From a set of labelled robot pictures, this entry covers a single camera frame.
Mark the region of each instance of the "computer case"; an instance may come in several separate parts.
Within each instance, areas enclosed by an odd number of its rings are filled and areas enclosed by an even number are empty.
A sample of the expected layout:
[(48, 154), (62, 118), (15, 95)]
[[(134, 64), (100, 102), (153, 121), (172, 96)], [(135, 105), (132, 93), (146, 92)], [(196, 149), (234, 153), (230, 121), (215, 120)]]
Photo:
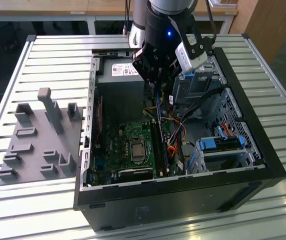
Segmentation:
[(251, 106), (223, 49), (215, 48), (216, 60), (226, 87), (230, 89), (250, 141), (259, 157), (241, 170), (185, 174), (145, 181), (90, 186), (85, 178), (91, 172), (91, 149), (95, 85), (102, 58), (93, 58), (89, 81), (87, 126), (78, 162), (74, 209), (80, 210), (94, 231), (187, 218), (195, 215), (237, 209), (264, 188), (286, 177), (253, 107)]

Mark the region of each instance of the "slotted metal surface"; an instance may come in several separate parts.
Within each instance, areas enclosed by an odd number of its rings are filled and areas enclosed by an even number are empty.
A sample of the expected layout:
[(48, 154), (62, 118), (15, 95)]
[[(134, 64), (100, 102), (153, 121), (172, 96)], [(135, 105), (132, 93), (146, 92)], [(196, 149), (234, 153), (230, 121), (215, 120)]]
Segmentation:
[[(51, 87), (60, 107), (72, 101), (85, 108), (91, 49), (112, 45), (128, 47), (125, 37), (106, 35), (39, 36), (26, 43), (0, 105), (0, 166), (17, 104), (42, 109), (37, 91)], [(220, 35), (215, 45), (227, 54), (286, 170), (286, 93), (250, 40)], [(234, 211), (99, 233), (73, 211), (74, 186), (75, 178), (0, 186), (0, 239), (286, 239), (286, 179)]]

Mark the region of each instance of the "power supply label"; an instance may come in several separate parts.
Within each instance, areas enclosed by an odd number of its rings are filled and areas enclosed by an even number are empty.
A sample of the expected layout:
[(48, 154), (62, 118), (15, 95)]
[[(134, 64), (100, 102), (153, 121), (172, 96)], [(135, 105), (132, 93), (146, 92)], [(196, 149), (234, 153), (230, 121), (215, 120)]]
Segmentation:
[(133, 76), (139, 75), (131, 63), (118, 63), (112, 65), (112, 76)]

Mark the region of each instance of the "open computer tower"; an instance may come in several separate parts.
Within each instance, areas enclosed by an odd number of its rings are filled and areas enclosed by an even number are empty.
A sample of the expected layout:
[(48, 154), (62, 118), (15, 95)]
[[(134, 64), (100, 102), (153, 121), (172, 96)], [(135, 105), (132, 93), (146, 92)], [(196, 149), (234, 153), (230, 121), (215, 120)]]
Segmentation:
[[(93, 230), (236, 209), (286, 177), (221, 48), (194, 73), (164, 86), (162, 132), (132, 52), (93, 54), (74, 201)], [(183, 146), (175, 156), (166, 152), (164, 163), (162, 141), (177, 127), (172, 118), (217, 87), (224, 90), (189, 117)]]

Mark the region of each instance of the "motherboard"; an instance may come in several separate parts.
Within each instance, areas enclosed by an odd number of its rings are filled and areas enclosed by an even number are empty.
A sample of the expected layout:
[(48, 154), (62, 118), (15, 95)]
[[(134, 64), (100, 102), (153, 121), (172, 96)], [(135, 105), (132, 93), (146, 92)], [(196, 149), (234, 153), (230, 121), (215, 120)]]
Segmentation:
[[(162, 123), (165, 141), (170, 137), (170, 124)], [(119, 182), (155, 179), (177, 174), (176, 164), (162, 172), (160, 156), (155, 156), (153, 128), (156, 121), (130, 122), (108, 125), (104, 154), (96, 155), (93, 176), (96, 184), (105, 185)]]

